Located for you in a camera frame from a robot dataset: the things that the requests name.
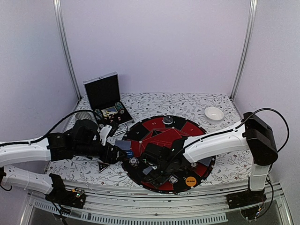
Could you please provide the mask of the playing cards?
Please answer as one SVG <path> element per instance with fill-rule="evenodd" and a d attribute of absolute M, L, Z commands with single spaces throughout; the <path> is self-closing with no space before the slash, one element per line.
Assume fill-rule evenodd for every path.
<path fill-rule="evenodd" d="M 152 166 L 148 166 L 147 168 L 143 169 L 143 174 L 147 176 L 150 172 L 155 171 L 155 169 Z"/>

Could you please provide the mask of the orange big blind button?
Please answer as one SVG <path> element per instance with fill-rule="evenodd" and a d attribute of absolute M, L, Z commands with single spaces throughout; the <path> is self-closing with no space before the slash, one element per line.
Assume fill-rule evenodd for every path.
<path fill-rule="evenodd" d="M 189 187 L 194 187 L 197 184 L 197 179 L 195 177 L 189 176 L 185 179 L 185 183 Z"/>

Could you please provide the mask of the clear dealer button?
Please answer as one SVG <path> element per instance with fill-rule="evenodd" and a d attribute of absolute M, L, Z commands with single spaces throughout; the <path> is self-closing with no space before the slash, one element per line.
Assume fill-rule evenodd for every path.
<path fill-rule="evenodd" d="M 170 125 L 173 123 L 173 118 L 171 116 L 165 116 L 162 120 L 165 125 Z"/>

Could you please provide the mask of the blue small blind button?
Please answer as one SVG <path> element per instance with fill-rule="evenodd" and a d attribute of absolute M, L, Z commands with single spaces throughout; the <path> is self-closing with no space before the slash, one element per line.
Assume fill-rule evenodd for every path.
<path fill-rule="evenodd" d="M 127 150 L 126 154 L 127 154 L 127 158 L 132 158 L 134 156 L 134 153 L 131 150 Z"/>

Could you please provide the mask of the single blue playing card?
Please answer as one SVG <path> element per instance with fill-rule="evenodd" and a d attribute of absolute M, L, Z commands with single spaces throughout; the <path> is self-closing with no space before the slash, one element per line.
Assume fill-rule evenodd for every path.
<path fill-rule="evenodd" d="M 212 157 L 207 157 L 207 158 L 204 158 L 204 159 L 200 160 L 199 162 L 202 163 L 205 166 L 209 166 L 211 161 L 212 161 Z"/>

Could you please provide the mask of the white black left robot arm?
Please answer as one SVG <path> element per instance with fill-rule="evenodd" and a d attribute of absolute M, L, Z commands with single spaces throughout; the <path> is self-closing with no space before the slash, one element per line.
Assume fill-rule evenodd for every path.
<path fill-rule="evenodd" d="M 4 142 L 0 145 L 0 183 L 52 195 L 59 203 L 70 199 L 62 178 L 56 174 L 38 174 L 14 167 L 30 161 L 60 161 L 75 156 L 97 158 L 105 164 L 115 164 L 127 154 L 107 142 L 112 126 L 99 129 L 88 119 L 78 120 L 64 133 L 49 133 L 35 140 Z"/>

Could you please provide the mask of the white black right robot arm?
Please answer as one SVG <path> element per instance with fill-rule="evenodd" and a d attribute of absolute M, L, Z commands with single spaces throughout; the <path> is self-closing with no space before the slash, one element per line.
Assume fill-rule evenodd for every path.
<path fill-rule="evenodd" d="M 173 141 L 171 148 L 148 143 L 141 154 L 141 161 L 152 167 L 144 180 L 155 187 L 164 182 L 160 178 L 169 177 L 183 163 L 196 163 L 202 159 L 232 151 L 249 150 L 252 167 L 249 189 L 242 200 L 253 204 L 260 198 L 270 166 L 278 159 L 272 128 L 253 112 L 244 114 L 244 119 L 218 132 L 200 136 L 183 137 Z"/>

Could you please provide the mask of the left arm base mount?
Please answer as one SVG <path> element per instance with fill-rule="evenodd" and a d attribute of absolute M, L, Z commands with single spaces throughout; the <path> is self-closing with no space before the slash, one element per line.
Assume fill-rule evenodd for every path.
<path fill-rule="evenodd" d="M 49 176 L 52 179 L 52 191 L 45 195 L 46 200 L 58 205 L 83 209 L 86 200 L 84 189 L 75 187 L 72 190 L 67 190 L 59 175 L 51 173 Z"/>

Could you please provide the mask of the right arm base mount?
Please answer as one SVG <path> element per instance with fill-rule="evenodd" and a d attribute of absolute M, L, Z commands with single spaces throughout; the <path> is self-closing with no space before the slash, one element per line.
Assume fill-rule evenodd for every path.
<path fill-rule="evenodd" d="M 251 191 L 248 187 L 247 190 L 228 194 L 226 196 L 229 209 L 236 209 L 254 205 L 254 207 L 246 208 L 240 211 L 241 215 L 246 220 L 257 219 L 261 214 L 266 201 L 265 189 L 261 191 Z"/>

